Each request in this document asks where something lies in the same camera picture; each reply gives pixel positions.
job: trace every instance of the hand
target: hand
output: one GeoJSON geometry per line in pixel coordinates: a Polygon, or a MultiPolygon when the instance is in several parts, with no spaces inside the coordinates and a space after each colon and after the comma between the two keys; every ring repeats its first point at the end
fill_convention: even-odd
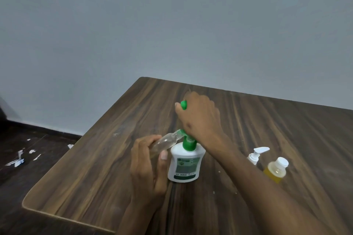
{"type": "Polygon", "coordinates": [[[209,97],[191,92],[185,96],[185,100],[188,102],[186,110],[183,110],[177,102],[175,112],[187,134],[206,147],[215,136],[225,136],[221,126],[220,112],[209,97]]]}
{"type": "Polygon", "coordinates": [[[162,151],[158,157],[157,176],[154,180],[149,146],[160,139],[161,135],[149,135],[136,139],[131,149],[130,174],[132,178],[131,206],[138,210],[153,213],[163,204],[167,191],[167,157],[162,151]]]}

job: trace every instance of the wooden table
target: wooden table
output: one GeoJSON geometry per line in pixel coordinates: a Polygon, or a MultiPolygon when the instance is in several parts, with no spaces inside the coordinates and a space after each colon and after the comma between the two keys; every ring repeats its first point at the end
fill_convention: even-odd
{"type": "MultiPolygon", "coordinates": [[[[208,95],[226,134],[244,155],[268,146],[263,169],[289,160],[280,186],[338,234],[353,231],[353,111],[139,78],[30,190],[23,207],[115,231],[130,201],[135,139],[180,128],[174,103],[188,90],[208,95]]],[[[243,198],[206,153],[200,177],[169,182],[148,234],[258,234],[243,198]]]]}

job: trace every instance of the floor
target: floor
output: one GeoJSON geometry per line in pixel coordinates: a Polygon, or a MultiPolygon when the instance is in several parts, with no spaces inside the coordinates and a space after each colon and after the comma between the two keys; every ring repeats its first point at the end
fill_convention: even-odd
{"type": "Polygon", "coordinates": [[[0,234],[110,234],[22,208],[22,200],[80,136],[14,122],[0,125],[0,234]],[[24,163],[5,166],[23,150],[24,163]]]}

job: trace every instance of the gray wall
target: gray wall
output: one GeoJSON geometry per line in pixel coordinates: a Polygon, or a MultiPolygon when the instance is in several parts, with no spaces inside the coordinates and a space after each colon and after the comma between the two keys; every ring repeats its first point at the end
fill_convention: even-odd
{"type": "Polygon", "coordinates": [[[0,106],[77,134],[140,76],[353,109],[353,0],[0,0],[0,106]]]}

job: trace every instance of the green pump head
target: green pump head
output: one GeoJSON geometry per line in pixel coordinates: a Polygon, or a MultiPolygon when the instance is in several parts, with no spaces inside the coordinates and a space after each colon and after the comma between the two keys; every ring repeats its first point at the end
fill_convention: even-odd
{"type": "MultiPolygon", "coordinates": [[[[186,108],[188,107],[188,102],[186,100],[183,100],[180,105],[183,110],[186,110],[186,108]]],[[[195,150],[197,141],[192,136],[186,134],[184,129],[181,129],[181,132],[184,135],[183,148],[187,151],[195,150]]]]}

